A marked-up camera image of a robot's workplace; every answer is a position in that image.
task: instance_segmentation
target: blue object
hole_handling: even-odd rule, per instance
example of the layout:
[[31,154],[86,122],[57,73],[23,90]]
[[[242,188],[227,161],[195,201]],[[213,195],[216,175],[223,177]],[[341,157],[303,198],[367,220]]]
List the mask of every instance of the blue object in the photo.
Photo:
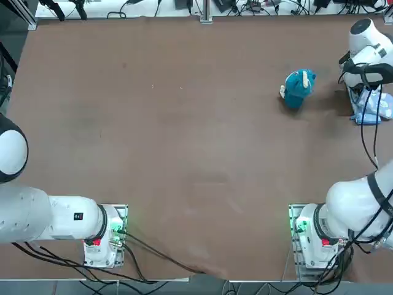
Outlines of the blue object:
[[280,94],[288,108],[298,109],[303,100],[314,90],[316,74],[310,69],[292,72],[281,86]]
[[388,115],[391,115],[391,107],[390,105],[390,95],[383,93],[381,100],[381,105],[383,107],[379,108],[379,114],[376,113],[376,105],[379,99],[380,88],[376,90],[372,90],[372,93],[368,99],[367,106],[365,105],[365,100],[370,93],[366,88],[360,94],[356,94],[352,91],[352,89],[348,88],[349,100],[351,102],[352,108],[354,110],[354,115],[351,116],[351,120],[354,120],[357,125],[376,125],[381,123],[381,117],[379,115],[383,115],[383,117],[390,119]]

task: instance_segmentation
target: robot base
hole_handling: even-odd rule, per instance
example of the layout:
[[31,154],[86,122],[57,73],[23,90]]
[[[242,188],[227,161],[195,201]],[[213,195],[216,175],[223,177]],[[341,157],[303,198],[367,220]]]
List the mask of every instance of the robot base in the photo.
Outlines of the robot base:
[[113,268],[124,264],[125,235],[117,230],[126,231],[128,205],[103,204],[107,214],[106,231],[101,240],[87,243],[84,241],[84,264],[91,267]]
[[295,268],[300,281],[318,281],[329,260],[337,254],[338,244],[322,245],[314,229],[316,204],[289,205],[289,221]]

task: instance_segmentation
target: metal mounting plate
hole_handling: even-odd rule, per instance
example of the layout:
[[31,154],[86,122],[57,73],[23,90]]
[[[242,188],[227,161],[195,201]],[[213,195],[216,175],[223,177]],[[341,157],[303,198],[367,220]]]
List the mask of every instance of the metal mounting plate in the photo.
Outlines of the metal mounting plate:
[[290,204],[289,205],[289,226],[292,237],[292,249],[294,252],[295,269],[299,281],[315,282],[322,274],[321,269],[308,269],[305,266],[305,259],[303,257],[302,246],[296,232],[295,221],[299,217],[302,209],[306,204]]

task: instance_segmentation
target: stuffed toy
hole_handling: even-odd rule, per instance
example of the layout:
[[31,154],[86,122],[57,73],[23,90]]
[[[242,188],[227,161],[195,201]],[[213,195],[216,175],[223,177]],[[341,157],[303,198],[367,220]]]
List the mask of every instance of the stuffed toy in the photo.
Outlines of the stuffed toy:
[[314,90],[316,75],[310,69],[292,72],[280,87],[280,95],[290,109],[298,109],[303,100]]

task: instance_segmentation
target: table surface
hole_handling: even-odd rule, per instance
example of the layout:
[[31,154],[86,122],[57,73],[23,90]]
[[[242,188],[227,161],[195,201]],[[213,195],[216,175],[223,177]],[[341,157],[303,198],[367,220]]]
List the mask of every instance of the table surface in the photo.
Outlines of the table surface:
[[[288,204],[323,202],[333,183],[372,171],[337,84],[338,59],[359,18],[41,23],[26,40],[10,103],[30,146],[18,182],[127,203],[132,233],[207,273],[281,280]],[[298,68],[317,79],[294,114],[278,91]],[[381,163],[392,156],[390,127],[379,129]],[[369,144],[372,134],[365,128]],[[82,260],[80,241],[45,245]],[[149,278],[189,275],[135,252]],[[0,260],[0,278],[80,277],[10,245],[0,246]],[[135,277],[126,262],[119,271]],[[356,251],[348,279],[391,281],[392,264],[386,250]],[[284,279],[296,279],[292,253]]]

